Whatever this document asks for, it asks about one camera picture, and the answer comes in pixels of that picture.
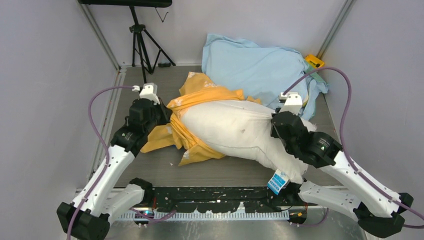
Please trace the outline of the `orange pillowcase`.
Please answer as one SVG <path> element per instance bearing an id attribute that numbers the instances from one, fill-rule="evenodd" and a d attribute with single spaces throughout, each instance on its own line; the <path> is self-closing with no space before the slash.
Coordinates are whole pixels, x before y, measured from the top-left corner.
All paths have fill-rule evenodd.
<path id="1" fill-rule="evenodd" d="M 171 110 L 170 122 L 156 126 L 148 135 L 142 153 L 152 152 L 169 146 L 184 148 L 185 153 L 179 165 L 221 159 L 225 154 L 214 150 L 201 136 L 206 132 L 219 133 L 224 117 L 211 116 L 212 109 L 207 103 L 217 101 L 251 102 L 261 104 L 259 98 L 245 96 L 242 89 L 229 90 L 216 85 L 206 74 L 190 71 L 179 89 L 180 96 L 172 99 L 167 108 Z"/>

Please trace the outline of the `white pillow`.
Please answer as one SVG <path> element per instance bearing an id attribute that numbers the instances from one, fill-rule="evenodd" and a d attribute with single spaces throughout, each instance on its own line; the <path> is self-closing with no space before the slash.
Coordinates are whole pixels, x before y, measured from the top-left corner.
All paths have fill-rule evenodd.
<path id="1" fill-rule="evenodd" d="M 252 102 L 219 100 L 207 103 L 211 116 L 222 115 L 219 133 L 202 133 L 206 143 L 226 156 L 254 160 L 266 168 L 280 170 L 292 183 L 302 184 L 308 165 L 286 152 L 278 138 L 271 137 L 273 109 Z"/>

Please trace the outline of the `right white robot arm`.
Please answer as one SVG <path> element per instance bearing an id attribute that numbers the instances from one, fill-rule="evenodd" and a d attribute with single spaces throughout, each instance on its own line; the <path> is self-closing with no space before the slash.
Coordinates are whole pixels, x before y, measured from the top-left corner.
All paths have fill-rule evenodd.
<path id="1" fill-rule="evenodd" d="M 329 134 L 309 131 L 299 116 L 284 111 L 272 114 L 270 135 L 282 141 L 288 154 L 327 173 L 350 191 L 337 192 L 304 178 L 300 184 L 288 183 L 283 190 L 288 203 L 321 205 L 350 217 L 364 231 L 382 239 L 402 230 L 405 219 L 401 214 L 414 198 L 390 190 L 361 168 L 354 170 L 354 161 Z"/>

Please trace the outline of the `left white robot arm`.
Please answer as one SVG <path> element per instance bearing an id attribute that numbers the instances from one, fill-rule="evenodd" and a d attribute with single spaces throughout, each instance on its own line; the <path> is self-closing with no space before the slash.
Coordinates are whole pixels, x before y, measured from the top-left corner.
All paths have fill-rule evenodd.
<path id="1" fill-rule="evenodd" d="M 60 225 L 69 237 L 103 240 L 113 222 L 132 206 L 148 207 L 153 202 L 151 183 L 134 178 L 123 192 L 108 199 L 124 170 L 133 162 L 156 126 L 166 125 L 172 111 L 159 97 L 133 101 L 125 124 L 113 135 L 107 156 L 83 190 L 71 203 L 56 210 Z"/>

